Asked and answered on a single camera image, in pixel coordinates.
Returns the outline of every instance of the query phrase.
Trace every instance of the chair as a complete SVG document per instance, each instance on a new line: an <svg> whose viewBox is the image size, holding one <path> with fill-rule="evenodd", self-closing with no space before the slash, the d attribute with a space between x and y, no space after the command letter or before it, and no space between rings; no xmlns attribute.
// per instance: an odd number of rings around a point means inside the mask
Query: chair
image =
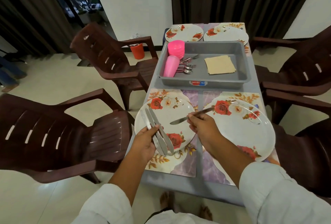
<svg viewBox="0 0 331 224"><path fill-rule="evenodd" d="M64 111L93 99L113 112L87 127ZM81 176L100 183L94 171L115 172L124 158L133 117L99 89L57 105L0 96L0 169L14 170L40 183Z"/></svg>
<svg viewBox="0 0 331 224"><path fill-rule="evenodd" d="M136 43L146 43L152 59L140 61L135 66L130 66L121 47ZM158 63L158 56L150 36L117 41L95 22L86 25L77 33L70 48L81 59L89 60L102 78L114 81L126 110L129 110L132 91L145 90L147 92L155 66Z"/></svg>
<svg viewBox="0 0 331 224"><path fill-rule="evenodd" d="M289 41L255 37L250 42L251 51L256 46L283 46L296 49L280 69L270 72L255 65L261 89L274 89L297 95L317 96L331 88L331 26L305 41ZM291 104L272 103L272 122L279 124Z"/></svg>
<svg viewBox="0 0 331 224"><path fill-rule="evenodd" d="M265 93L268 102L291 103L331 115L329 103L269 89ZM308 126L295 136L286 134L279 125L273 127L279 162L288 175L316 195L331 197L331 119Z"/></svg>

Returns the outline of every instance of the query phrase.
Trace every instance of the knife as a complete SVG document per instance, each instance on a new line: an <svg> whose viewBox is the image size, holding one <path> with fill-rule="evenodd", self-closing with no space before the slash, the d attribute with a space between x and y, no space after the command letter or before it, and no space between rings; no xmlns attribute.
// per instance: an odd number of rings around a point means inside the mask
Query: knife
<svg viewBox="0 0 331 224"><path fill-rule="evenodd" d="M171 152L171 154L174 154L175 151L174 151L174 149L173 149L173 144L172 144L170 138L168 137L168 135L167 135L167 134L164 132L164 130L162 129L162 126L161 126L161 124L160 124L160 122L159 122L159 120L158 120L158 117L155 115L155 113L154 113L154 111L153 111L152 108L149 108L148 110L149 110L149 112L151 113L151 116L152 116L154 122L155 122L156 124L160 125L160 129L159 129L159 130L160 130L160 132L161 132L161 135L163 136L163 139L164 139L165 143L167 144L167 147L168 147L169 151Z"/></svg>
<svg viewBox="0 0 331 224"><path fill-rule="evenodd" d="M145 112L146 112L146 115L147 115L148 121L151 122L151 125L154 127L154 126L155 126L155 122L154 122L153 117L151 116L151 113L149 112L148 109L145 109ZM162 149L162 151L163 151L163 153L164 153L165 155L162 155L161 153L160 153L160 154L161 154L162 156L167 156L167 154L168 154L167 144L165 143L165 141L164 141L164 139L162 138L162 136L161 136L161 134L159 133L159 131L157 131L157 132L155 133L155 135L156 135L156 138L157 138L158 141L159 141L160 147L161 147L161 149Z"/></svg>
<svg viewBox="0 0 331 224"><path fill-rule="evenodd" d="M145 122L145 125L147 126L148 130L150 130L152 127L151 127L151 124L148 121L147 115L145 114L144 111L141 111L141 117L143 118L143 121ZM153 142L154 142L156 150L158 150L159 154L162 156L165 156L163 150L161 149L159 141L155 135L153 135Z"/></svg>
<svg viewBox="0 0 331 224"><path fill-rule="evenodd" d="M210 112L210 111L212 111L213 109L214 109L213 107L208 108L208 109L204 109L204 110L202 110L202 111L195 112L193 115L196 117L196 116L199 116L200 114L204 114L204 113ZM188 117L184 117L184 118L177 119L177 120L175 120L175 121L172 121L170 124L171 124L171 125L178 125L179 123L184 122L184 121L186 121L186 120L188 120Z"/></svg>

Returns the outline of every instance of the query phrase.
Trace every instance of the tray label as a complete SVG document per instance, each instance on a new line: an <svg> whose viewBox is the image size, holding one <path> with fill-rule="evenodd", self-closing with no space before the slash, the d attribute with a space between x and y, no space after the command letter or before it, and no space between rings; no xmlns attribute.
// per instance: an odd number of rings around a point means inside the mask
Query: tray label
<svg viewBox="0 0 331 224"><path fill-rule="evenodd" d="M207 81L189 81L189 83L198 86L206 86L208 84Z"/></svg>

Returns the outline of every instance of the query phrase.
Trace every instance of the white sleeve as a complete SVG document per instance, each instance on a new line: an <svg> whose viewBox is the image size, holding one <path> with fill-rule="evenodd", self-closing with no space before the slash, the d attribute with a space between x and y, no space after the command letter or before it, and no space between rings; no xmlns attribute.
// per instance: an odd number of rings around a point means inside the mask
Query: white sleeve
<svg viewBox="0 0 331 224"><path fill-rule="evenodd" d="M240 177L239 191L253 223L331 223L331 206L278 165L249 164Z"/></svg>
<svg viewBox="0 0 331 224"><path fill-rule="evenodd" d="M121 188L104 184L84 203L72 224L133 224L130 201Z"/></svg>

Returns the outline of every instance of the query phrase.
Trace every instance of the person's right hand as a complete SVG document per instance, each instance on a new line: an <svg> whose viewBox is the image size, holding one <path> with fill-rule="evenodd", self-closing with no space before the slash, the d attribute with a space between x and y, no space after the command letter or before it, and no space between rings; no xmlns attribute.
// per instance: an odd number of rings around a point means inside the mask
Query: person's right hand
<svg viewBox="0 0 331 224"><path fill-rule="evenodd" d="M196 134L198 134L202 145L207 152L212 156L215 156L214 151L220 144L220 140L223 135L220 133L214 119L207 114L201 114L198 117L193 116L193 113L188 114L189 119L187 122L190 124L190 128Z"/></svg>

